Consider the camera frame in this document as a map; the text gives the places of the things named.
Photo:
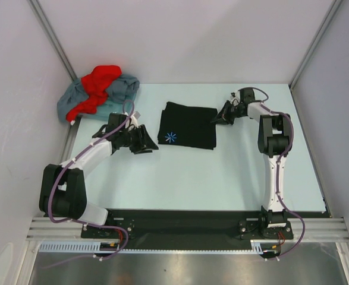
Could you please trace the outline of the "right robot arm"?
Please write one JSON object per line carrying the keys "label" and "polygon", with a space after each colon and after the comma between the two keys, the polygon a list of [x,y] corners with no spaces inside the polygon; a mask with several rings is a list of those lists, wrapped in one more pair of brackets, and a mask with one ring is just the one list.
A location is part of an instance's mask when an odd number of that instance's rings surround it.
{"label": "right robot arm", "polygon": [[294,140],[293,123],[288,114],[265,105],[269,99],[255,97],[257,87],[244,87],[231,93],[212,122],[233,125],[237,118],[250,118],[258,125],[257,147],[265,163],[265,198],[257,222],[264,238],[274,237],[287,228],[287,208],[284,202],[284,170]]}

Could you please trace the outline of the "black t shirt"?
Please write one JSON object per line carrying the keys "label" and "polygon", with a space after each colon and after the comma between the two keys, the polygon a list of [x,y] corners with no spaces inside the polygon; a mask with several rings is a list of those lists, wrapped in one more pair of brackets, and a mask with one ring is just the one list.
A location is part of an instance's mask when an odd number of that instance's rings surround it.
{"label": "black t shirt", "polygon": [[212,120],[217,113],[215,108],[167,102],[161,113],[158,143],[213,150],[216,128]]}

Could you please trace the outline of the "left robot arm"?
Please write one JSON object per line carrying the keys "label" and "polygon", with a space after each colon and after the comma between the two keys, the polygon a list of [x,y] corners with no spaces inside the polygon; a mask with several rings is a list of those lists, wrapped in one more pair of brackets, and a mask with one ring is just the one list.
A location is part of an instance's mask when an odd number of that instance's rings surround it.
{"label": "left robot arm", "polygon": [[49,164],[43,171],[39,209],[54,223],[75,220],[95,225],[102,237],[114,233],[115,222],[109,211],[87,200],[86,177],[120,148],[133,154],[151,153],[158,146],[150,138],[145,125],[138,123],[140,114],[112,113],[108,123],[92,135],[89,144],[73,158],[60,164]]}

